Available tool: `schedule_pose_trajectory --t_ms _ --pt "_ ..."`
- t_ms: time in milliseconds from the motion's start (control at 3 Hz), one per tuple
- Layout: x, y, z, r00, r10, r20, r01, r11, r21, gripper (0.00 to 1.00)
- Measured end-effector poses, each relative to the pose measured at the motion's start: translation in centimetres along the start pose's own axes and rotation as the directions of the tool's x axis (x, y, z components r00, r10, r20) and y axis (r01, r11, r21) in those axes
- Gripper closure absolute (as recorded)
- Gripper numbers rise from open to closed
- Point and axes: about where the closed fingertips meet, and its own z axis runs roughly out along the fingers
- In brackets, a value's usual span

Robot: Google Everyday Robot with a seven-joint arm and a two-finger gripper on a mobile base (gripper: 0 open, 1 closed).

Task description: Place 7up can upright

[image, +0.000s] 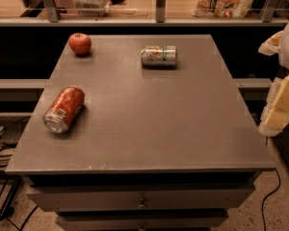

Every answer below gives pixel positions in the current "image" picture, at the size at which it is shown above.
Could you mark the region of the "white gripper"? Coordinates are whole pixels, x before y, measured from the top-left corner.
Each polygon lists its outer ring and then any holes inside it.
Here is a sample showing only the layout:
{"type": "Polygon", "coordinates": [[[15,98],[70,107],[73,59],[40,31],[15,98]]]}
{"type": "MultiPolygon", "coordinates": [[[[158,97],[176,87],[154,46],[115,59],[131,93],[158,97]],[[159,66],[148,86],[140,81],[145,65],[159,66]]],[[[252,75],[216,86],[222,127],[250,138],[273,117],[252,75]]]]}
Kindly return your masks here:
{"type": "MultiPolygon", "coordinates": [[[[289,69],[289,23],[283,33],[279,31],[263,42],[258,52],[272,56],[277,54],[279,64],[289,69]]],[[[260,117],[259,132],[265,137],[274,137],[289,123],[289,75],[284,79],[275,77],[271,83],[266,106],[260,117]]]]}

